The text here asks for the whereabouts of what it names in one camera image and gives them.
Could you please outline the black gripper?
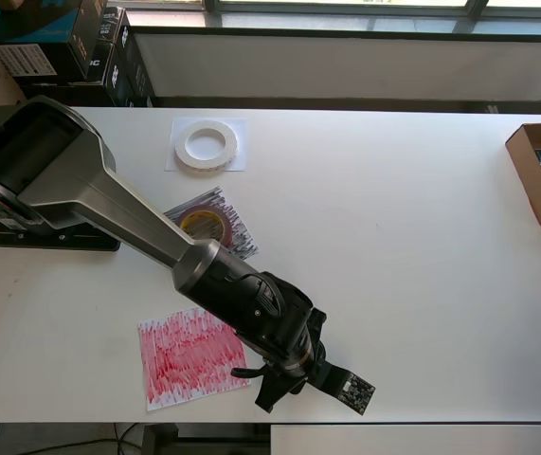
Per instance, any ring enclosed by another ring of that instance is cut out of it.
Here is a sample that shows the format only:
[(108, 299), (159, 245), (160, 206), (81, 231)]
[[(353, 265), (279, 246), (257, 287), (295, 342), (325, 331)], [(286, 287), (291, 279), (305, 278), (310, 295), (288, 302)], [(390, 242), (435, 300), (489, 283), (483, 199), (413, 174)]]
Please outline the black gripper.
[(315, 384), (324, 368), (326, 350), (320, 341), (322, 326), (327, 315), (314, 308), (307, 320), (295, 350), (286, 360), (266, 362), (256, 405), (265, 411), (285, 395), (298, 394), (305, 384)]

